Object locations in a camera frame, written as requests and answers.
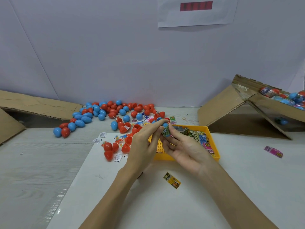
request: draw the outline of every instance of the cardboard ramp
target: cardboard ramp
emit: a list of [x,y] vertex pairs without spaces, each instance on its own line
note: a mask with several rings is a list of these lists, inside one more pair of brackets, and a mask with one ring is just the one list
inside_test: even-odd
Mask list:
[[69,120],[72,118],[72,113],[79,111],[82,106],[82,104],[0,90],[0,144],[25,129],[23,124],[19,123],[4,110]]
[[[260,106],[302,122],[305,111],[263,96],[259,89],[266,86],[275,88],[237,74],[230,86],[198,110],[199,125],[208,126],[210,132],[291,139]],[[229,114],[246,103],[258,114]]]

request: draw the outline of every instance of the white paper sheet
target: white paper sheet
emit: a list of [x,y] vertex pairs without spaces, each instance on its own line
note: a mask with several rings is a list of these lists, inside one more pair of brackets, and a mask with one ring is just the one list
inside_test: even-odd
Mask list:
[[238,0],[158,0],[158,27],[232,23]]

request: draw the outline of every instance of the person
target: person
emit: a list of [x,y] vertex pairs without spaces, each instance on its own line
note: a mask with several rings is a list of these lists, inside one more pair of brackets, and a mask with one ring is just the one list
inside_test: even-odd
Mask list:
[[122,204],[136,179],[153,160],[160,138],[167,154],[197,177],[207,189],[233,229],[277,228],[242,192],[226,171],[193,138],[183,135],[170,124],[164,138],[162,126],[168,120],[146,124],[132,139],[126,164],[117,173],[112,185],[88,215],[79,229],[112,229]]

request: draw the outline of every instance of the yellow tray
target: yellow tray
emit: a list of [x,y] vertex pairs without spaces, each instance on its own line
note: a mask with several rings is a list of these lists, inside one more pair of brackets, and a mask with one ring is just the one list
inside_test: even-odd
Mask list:
[[[219,152],[216,148],[216,145],[214,143],[214,140],[212,138],[212,135],[209,131],[209,128],[206,126],[195,126],[195,125],[176,125],[176,126],[182,126],[182,127],[188,127],[190,130],[195,130],[195,131],[201,131],[204,132],[208,139],[210,140],[210,145],[212,147],[212,149],[214,150],[214,154],[215,156],[213,156],[214,160],[216,160],[218,162],[218,160],[220,159],[220,155]],[[167,160],[167,161],[174,161],[175,159],[173,159],[170,155],[166,154],[163,146],[162,146],[162,142],[158,141],[158,147],[157,147],[157,153],[155,155],[154,160]]]

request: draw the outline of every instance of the pile of eggs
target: pile of eggs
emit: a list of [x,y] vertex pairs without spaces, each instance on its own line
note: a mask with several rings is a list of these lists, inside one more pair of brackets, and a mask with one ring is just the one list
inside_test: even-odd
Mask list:
[[305,91],[286,94],[281,93],[277,88],[263,87],[260,89],[260,93],[283,104],[288,104],[301,110],[305,109]]
[[[70,132],[74,131],[77,127],[83,128],[87,123],[92,122],[93,116],[97,117],[99,120],[103,121],[108,115],[109,118],[117,118],[116,121],[111,123],[111,128],[113,130],[120,130],[120,133],[125,133],[131,128],[129,123],[130,117],[126,115],[127,112],[131,112],[131,117],[138,120],[143,119],[143,115],[150,115],[153,113],[155,119],[158,117],[164,118],[165,112],[159,112],[155,110],[154,104],[142,105],[137,103],[122,103],[121,100],[117,100],[115,103],[112,101],[109,102],[94,102],[86,103],[85,108],[81,108],[79,112],[74,112],[72,114],[72,119],[69,123],[63,123],[59,127],[53,130],[53,133],[56,137],[67,138],[70,135]],[[122,115],[123,118],[116,117],[118,114]]]

